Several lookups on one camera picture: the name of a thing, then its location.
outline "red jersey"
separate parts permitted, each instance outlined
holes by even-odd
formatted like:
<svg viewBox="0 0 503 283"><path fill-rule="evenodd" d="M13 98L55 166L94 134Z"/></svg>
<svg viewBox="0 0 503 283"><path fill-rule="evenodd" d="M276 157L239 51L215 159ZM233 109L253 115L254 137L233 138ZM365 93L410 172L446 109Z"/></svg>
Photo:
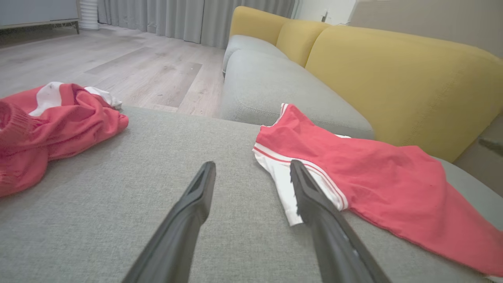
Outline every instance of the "red jersey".
<svg viewBox="0 0 503 283"><path fill-rule="evenodd" d="M503 277L503 232L446 180L441 163L419 147L343 138L283 104L262 126L257 161L272 175L290 225L301 223L289 163L298 159L339 210L484 274Z"/></svg>

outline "curtain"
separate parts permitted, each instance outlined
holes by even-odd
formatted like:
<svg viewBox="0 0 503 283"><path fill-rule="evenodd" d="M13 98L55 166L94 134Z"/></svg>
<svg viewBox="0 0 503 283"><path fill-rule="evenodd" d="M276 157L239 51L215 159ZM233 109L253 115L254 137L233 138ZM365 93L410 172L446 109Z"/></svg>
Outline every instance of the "curtain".
<svg viewBox="0 0 503 283"><path fill-rule="evenodd" d="M225 48L232 12L248 6L290 18L295 0L99 0L99 22Z"/></svg>
<svg viewBox="0 0 503 283"><path fill-rule="evenodd" d="M205 0L201 44L226 48L232 13L237 6L247 6L290 18L295 0Z"/></svg>

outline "wall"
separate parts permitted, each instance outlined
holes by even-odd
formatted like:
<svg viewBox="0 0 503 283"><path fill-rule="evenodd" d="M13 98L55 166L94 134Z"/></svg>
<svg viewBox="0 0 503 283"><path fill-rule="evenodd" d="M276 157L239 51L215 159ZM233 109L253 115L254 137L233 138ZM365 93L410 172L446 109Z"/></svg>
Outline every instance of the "wall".
<svg viewBox="0 0 503 283"><path fill-rule="evenodd" d="M355 7L356 0L299 0L295 19L321 22L324 10L328 9L326 23L346 24Z"/></svg>
<svg viewBox="0 0 503 283"><path fill-rule="evenodd" d="M502 0L361 0L350 25L465 43L503 57Z"/></svg>

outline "yellow cushion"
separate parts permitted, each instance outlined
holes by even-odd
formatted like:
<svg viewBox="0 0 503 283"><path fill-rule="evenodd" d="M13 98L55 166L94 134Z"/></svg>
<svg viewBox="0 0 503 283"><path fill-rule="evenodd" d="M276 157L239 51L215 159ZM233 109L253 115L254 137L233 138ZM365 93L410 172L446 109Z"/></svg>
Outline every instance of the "yellow cushion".
<svg viewBox="0 0 503 283"><path fill-rule="evenodd" d="M276 47L295 63L306 66L318 35L331 25L314 21L290 20L281 28Z"/></svg>
<svg viewBox="0 0 503 283"><path fill-rule="evenodd" d="M450 162L503 106L502 61L454 42L333 26L305 68L355 107L378 140Z"/></svg>
<svg viewBox="0 0 503 283"><path fill-rule="evenodd" d="M235 34L247 35L276 45L283 24L289 20L257 9L239 6L232 14L229 38Z"/></svg>

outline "laminate floor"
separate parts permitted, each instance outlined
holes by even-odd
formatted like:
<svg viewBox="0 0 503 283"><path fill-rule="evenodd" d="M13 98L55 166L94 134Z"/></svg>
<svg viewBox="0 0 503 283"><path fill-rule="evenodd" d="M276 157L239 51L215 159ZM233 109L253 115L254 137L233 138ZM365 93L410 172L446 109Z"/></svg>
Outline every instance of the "laminate floor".
<svg viewBox="0 0 503 283"><path fill-rule="evenodd" d="M124 105L210 117L219 107L222 49L109 25L45 38L0 42L0 98L64 82L109 91Z"/></svg>

